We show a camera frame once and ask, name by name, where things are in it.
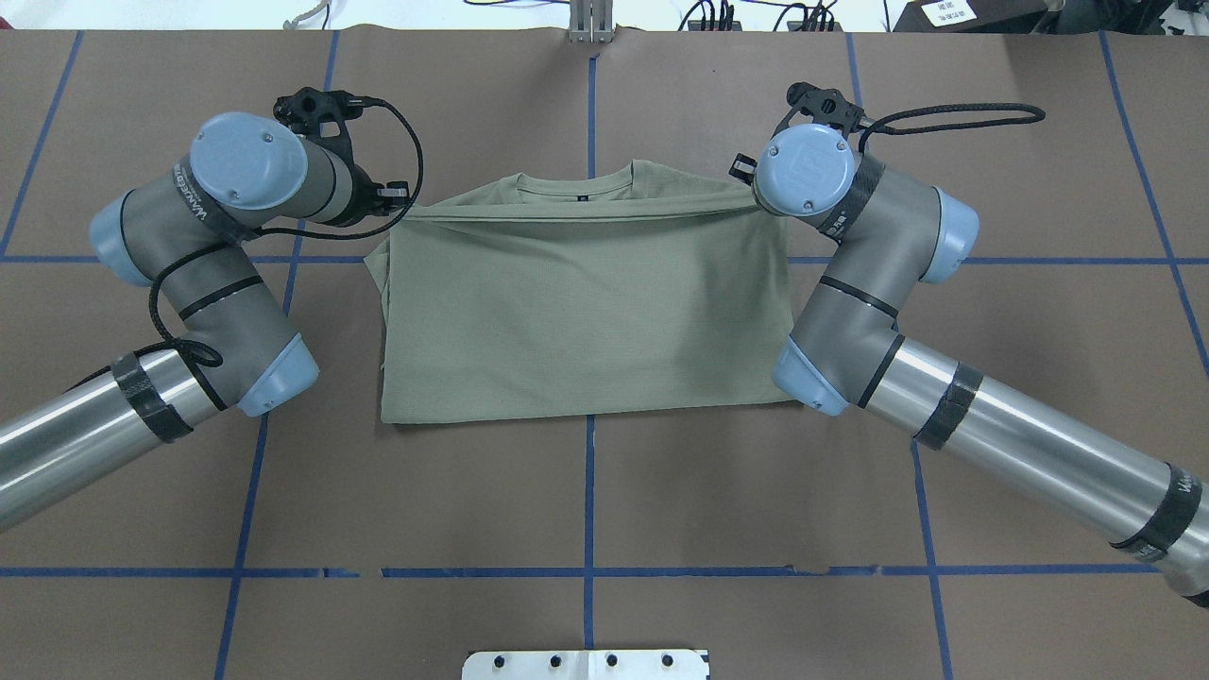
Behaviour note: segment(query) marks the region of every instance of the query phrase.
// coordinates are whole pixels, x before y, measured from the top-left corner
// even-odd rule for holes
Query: black cable
[[[229,246],[227,243],[215,243],[213,246],[208,246],[199,250],[193,250],[192,253],[189,253],[187,255],[178,259],[177,261],[164,267],[164,270],[161,271],[155,277],[155,281],[151,282],[151,290],[147,294],[147,311],[151,315],[151,324],[155,327],[156,333],[160,334],[160,338],[162,338],[162,340],[160,342],[154,342],[145,347],[134,350],[135,357],[141,357],[151,352],[157,352],[160,350],[175,350],[178,353],[180,353],[180,358],[186,364],[204,365],[207,368],[216,368],[222,365],[222,355],[220,355],[218,350],[215,350],[214,347],[210,347],[206,342],[198,342],[197,340],[186,340],[184,338],[177,338],[175,335],[172,334],[172,332],[168,330],[168,327],[164,325],[163,319],[160,317],[160,289],[163,287],[164,280],[168,278],[168,276],[174,271],[179,270],[180,267],[187,265],[189,263],[198,258],[204,258],[206,255],[216,253],[219,250],[224,250],[230,247],[231,246]],[[70,388],[75,390],[76,387],[83,385],[85,382],[88,382],[89,380],[93,380],[96,378],[99,378],[109,373],[109,370],[110,367],[108,365],[105,368],[94,370],[87,378],[85,378],[80,382],[76,382]]]
[[[780,15],[779,17],[776,17],[776,23],[775,23],[775,24],[773,24],[773,31],[774,31],[774,33],[776,31],[776,29],[781,28],[781,19],[783,19],[783,18],[785,18],[785,15],[789,13],[789,10],[792,10],[792,8],[794,8],[794,7],[797,7],[797,8],[802,10],[802,23],[803,23],[803,24],[805,24],[805,23],[806,23],[806,12],[809,12],[809,11],[810,11],[810,7],[806,7],[806,6],[805,6],[804,4],[802,4],[802,2],[792,2],[792,4],[789,4],[789,5],[782,5],[782,7],[785,7],[785,8],[783,8],[783,10],[781,10],[781,15]]]
[[[424,150],[420,145],[420,137],[416,136],[416,131],[415,128],[411,127],[411,123],[407,122],[407,119],[405,119],[403,114],[399,113],[399,109],[395,109],[394,105],[392,105],[389,102],[386,102],[383,99],[375,99],[372,97],[365,97],[364,100],[366,106],[381,106],[394,114],[394,117],[399,119],[399,122],[403,123],[403,127],[407,129],[407,134],[411,137],[412,144],[416,145],[416,190],[411,192],[411,196],[407,198],[407,202],[403,206],[403,209],[399,211],[399,214],[391,218],[391,220],[383,224],[382,226],[371,229],[369,231],[361,231],[358,234],[302,231],[301,229],[274,226],[272,229],[264,229],[264,227],[256,229],[255,231],[258,235],[268,236],[272,234],[289,234],[291,236],[301,236],[303,238],[319,238],[323,241],[355,241],[358,238],[369,238],[370,236],[377,236],[378,234],[382,234],[389,230],[392,226],[399,224],[399,220],[401,220],[403,217],[407,214],[407,211],[410,211],[411,207],[416,204],[416,200],[420,198],[420,190],[424,185]]]
[[[890,127],[887,123],[893,121],[899,121],[904,119],[914,119],[920,116],[930,116],[935,114],[956,114],[964,111],[1020,111],[1029,114],[1028,116],[1014,117],[1014,119],[991,119],[987,121],[966,121],[966,122],[950,122],[942,125],[929,125],[922,127],[906,127],[895,128]],[[924,106],[922,109],[910,109],[907,111],[898,111],[897,114],[890,114],[889,116],[878,119],[861,133],[861,140],[857,144],[857,151],[864,152],[868,145],[869,137],[873,134],[922,134],[925,132],[941,132],[945,129],[973,129],[978,127],[996,127],[1001,125],[1029,125],[1034,122],[1041,122],[1046,119],[1046,113],[1032,104],[1017,104],[1017,103],[977,103],[977,104],[941,104],[937,106]]]
[[[688,25],[689,17],[693,16],[693,10],[696,10],[698,7],[701,7],[701,30],[705,30],[705,22],[706,22],[705,6],[706,5],[710,5],[710,11],[712,12],[713,11],[713,2],[711,0],[696,0],[696,2],[693,2],[693,6],[689,7],[687,12],[684,12],[684,18],[681,19],[681,24],[676,28],[676,30],[678,30],[678,31],[679,30],[684,30],[684,27]]]

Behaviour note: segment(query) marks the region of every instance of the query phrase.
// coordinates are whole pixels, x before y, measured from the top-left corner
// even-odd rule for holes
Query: green t-shirt
[[[786,400],[786,260],[785,221],[751,189],[649,161],[416,207],[365,258],[382,421]]]

